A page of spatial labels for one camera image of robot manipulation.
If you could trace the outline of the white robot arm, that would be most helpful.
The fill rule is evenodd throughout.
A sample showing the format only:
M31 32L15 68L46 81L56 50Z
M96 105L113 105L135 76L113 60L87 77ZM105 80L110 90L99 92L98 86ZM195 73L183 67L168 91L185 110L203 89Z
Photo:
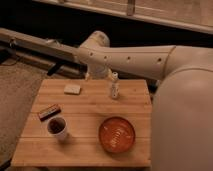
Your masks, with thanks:
M95 31L77 56L92 74L109 67L160 82L151 114L152 171L213 171L213 48L112 48Z

